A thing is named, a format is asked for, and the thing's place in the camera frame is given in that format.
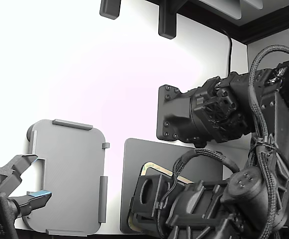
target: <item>braided cable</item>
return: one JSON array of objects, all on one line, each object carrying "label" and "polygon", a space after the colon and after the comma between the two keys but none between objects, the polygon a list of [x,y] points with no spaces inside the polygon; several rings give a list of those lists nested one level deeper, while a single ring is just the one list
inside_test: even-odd
[{"label": "braided cable", "polygon": [[269,46],[263,49],[256,56],[255,60],[253,61],[251,65],[250,72],[249,72],[249,81],[248,81],[248,96],[249,96],[250,107],[254,115],[256,116],[256,119],[259,121],[265,142],[268,140],[268,128],[267,128],[264,115],[261,112],[260,106],[258,104],[258,100],[256,97],[255,88],[254,88],[254,80],[255,80],[255,75],[256,75],[256,71],[258,69],[259,63],[262,61],[262,59],[266,55],[275,51],[281,51],[281,52],[289,54],[289,47],[281,46],[281,45],[273,45],[273,46]]},{"label": "braided cable", "polygon": [[272,232],[273,223],[276,216],[277,208],[277,195],[275,189],[275,183],[273,175],[267,165],[265,153],[258,153],[257,155],[259,166],[261,168],[262,174],[264,176],[267,192],[268,192],[268,214],[265,227],[259,237],[259,239],[267,239]]}]

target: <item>dark ceiling trim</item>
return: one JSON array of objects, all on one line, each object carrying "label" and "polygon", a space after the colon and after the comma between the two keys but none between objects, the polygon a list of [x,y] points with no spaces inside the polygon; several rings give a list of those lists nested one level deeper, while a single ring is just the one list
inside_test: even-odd
[{"label": "dark ceiling trim", "polygon": [[289,6],[269,13],[240,27],[242,42],[249,44],[289,29]]},{"label": "dark ceiling trim", "polygon": [[[160,0],[147,1],[160,5]],[[246,45],[289,28],[289,6],[269,13],[243,26],[237,26],[190,1],[179,9],[178,14],[219,32],[224,29],[233,39]]]}]

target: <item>black bracket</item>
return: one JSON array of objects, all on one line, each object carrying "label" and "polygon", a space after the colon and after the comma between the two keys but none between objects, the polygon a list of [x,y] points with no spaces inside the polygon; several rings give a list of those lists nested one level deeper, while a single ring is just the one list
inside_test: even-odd
[{"label": "black bracket", "polygon": [[100,15],[115,20],[120,15],[121,0],[101,0]]},{"label": "black bracket", "polygon": [[177,12],[188,0],[161,0],[159,35],[167,39],[176,37]]},{"label": "black bracket", "polygon": [[[177,12],[188,0],[160,0],[159,35],[167,39],[176,37]],[[117,19],[121,0],[101,0],[100,15]]]}]

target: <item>black shelf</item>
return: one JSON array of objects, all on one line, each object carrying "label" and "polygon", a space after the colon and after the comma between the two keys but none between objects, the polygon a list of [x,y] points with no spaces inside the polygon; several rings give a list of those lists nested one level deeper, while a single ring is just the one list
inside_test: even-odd
[{"label": "black shelf", "polygon": [[[216,31],[222,32],[223,29],[233,39],[244,44],[252,43],[289,28],[289,6],[242,26],[237,26],[189,0],[146,1],[160,6],[159,34],[168,39],[176,37],[177,13]],[[102,0],[100,14],[111,19],[116,19],[120,12],[120,4],[121,0]]]}]

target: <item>black cable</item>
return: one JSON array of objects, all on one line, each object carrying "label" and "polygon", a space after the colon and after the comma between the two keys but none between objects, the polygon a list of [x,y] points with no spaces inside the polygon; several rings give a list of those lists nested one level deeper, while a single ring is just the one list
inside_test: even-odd
[{"label": "black cable", "polygon": [[258,163],[263,173],[266,185],[267,185],[267,192],[268,192],[268,215],[265,227],[260,235],[260,239],[267,239],[273,228],[273,223],[276,216],[276,209],[277,209],[277,195],[276,189],[274,184],[274,177],[271,173],[269,166],[267,165],[266,161],[266,154],[263,152],[258,152],[257,154]]},{"label": "black cable", "polygon": [[262,59],[269,53],[272,53],[275,51],[281,51],[281,52],[289,54],[289,47],[281,46],[281,45],[273,45],[273,46],[266,47],[255,57],[255,60],[253,61],[251,68],[250,68],[250,72],[249,72],[249,82],[248,82],[249,103],[250,103],[250,107],[252,109],[253,114],[255,115],[256,119],[259,122],[259,126],[262,131],[262,136],[264,138],[264,142],[267,142],[268,140],[268,128],[267,128],[267,124],[263,116],[263,113],[258,104],[258,100],[256,97],[255,88],[254,88],[254,80],[255,80],[256,71],[258,69],[258,65],[260,64]]},{"label": "black cable", "polygon": [[[281,46],[281,45],[273,45],[273,46],[266,47],[255,57],[255,60],[253,61],[251,68],[250,68],[250,72],[249,72],[249,82],[248,82],[249,104],[253,112],[253,115],[255,116],[254,123],[256,123],[256,121],[258,121],[259,123],[258,128],[260,128],[260,132],[261,132],[259,136],[263,138],[265,143],[268,142],[268,138],[269,138],[268,128],[267,128],[264,115],[258,104],[255,87],[254,87],[254,80],[255,80],[256,71],[262,59],[269,53],[272,53],[275,51],[281,51],[281,52],[289,54],[289,47]],[[272,225],[273,225],[275,214],[276,214],[276,203],[277,203],[276,189],[274,186],[274,182],[272,180],[272,176],[271,176],[272,173],[269,167],[267,166],[266,156],[263,153],[259,153],[257,155],[257,159],[258,159],[262,174],[265,178],[265,181],[267,184],[267,190],[268,190],[268,219],[267,219],[265,228],[263,229],[262,234],[260,236],[260,239],[266,239],[269,237],[271,233]]]},{"label": "black cable", "polygon": [[227,37],[229,40],[229,52],[228,52],[228,73],[227,76],[229,75],[231,71],[231,62],[232,62],[232,49],[233,49],[233,41],[230,35],[225,31],[224,29],[220,29]]}]

